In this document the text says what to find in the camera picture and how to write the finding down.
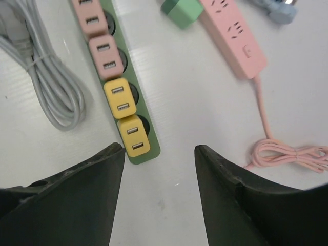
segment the power switch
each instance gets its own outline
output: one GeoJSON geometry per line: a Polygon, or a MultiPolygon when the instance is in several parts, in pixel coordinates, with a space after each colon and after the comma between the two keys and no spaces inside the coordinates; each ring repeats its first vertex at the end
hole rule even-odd
{"type": "Polygon", "coordinates": [[[252,50],[248,45],[244,46],[243,51],[244,51],[245,55],[247,56],[247,58],[252,57],[252,50]]]}

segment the coiled pink cable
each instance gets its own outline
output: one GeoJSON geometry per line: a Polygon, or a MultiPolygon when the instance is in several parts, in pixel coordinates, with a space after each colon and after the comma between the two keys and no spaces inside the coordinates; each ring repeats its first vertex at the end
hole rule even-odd
{"type": "Polygon", "coordinates": [[[253,166],[274,167],[294,162],[317,173],[328,170],[328,146],[293,148],[273,138],[265,111],[260,77],[256,76],[254,82],[257,89],[259,111],[267,139],[255,144],[252,153],[252,163],[245,168],[249,170],[253,166]],[[263,151],[275,152],[277,154],[262,156],[261,153],[263,151]]]}

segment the gray cable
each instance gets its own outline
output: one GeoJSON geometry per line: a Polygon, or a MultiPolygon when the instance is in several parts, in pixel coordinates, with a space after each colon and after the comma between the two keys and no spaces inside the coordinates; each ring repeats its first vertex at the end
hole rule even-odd
{"type": "Polygon", "coordinates": [[[72,130],[85,114],[84,96],[78,85],[80,81],[49,47],[35,0],[26,2],[0,0],[0,48],[28,71],[36,96],[51,124],[61,131],[72,130]]]}

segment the yellow usb charger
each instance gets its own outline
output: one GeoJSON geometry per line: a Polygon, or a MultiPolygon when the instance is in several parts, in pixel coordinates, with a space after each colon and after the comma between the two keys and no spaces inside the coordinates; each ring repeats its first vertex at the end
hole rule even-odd
{"type": "Polygon", "coordinates": [[[107,82],[104,91],[114,118],[122,119],[137,112],[129,82],[125,78],[107,82]]]}
{"type": "Polygon", "coordinates": [[[150,151],[144,125],[137,115],[120,119],[117,125],[130,157],[143,155],[150,151]]]}

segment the tabletop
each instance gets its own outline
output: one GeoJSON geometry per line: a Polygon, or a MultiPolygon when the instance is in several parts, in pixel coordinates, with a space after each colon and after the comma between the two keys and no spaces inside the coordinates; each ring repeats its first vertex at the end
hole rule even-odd
{"type": "MultiPolygon", "coordinates": [[[[265,138],[254,88],[235,78],[201,23],[180,30],[160,12],[160,0],[113,1],[162,151],[138,166],[126,160],[110,245],[208,245],[194,148],[208,145],[246,165],[265,138]]],[[[269,61],[261,76],[274,136],[296,147],[327,145],[328,2],[298,1],[295,22],[284,27],[236,2],[269,61]]],[[[56,54],[83,81],[87,115],[73,131],[56,130],[28,74],[0,50],[3,188],[27,186],[121,143],[68,0],[37,3],[56,54]]],[[[328,181],[327,172],[294,164],[252,171],[300,189],[328,181]]]]}

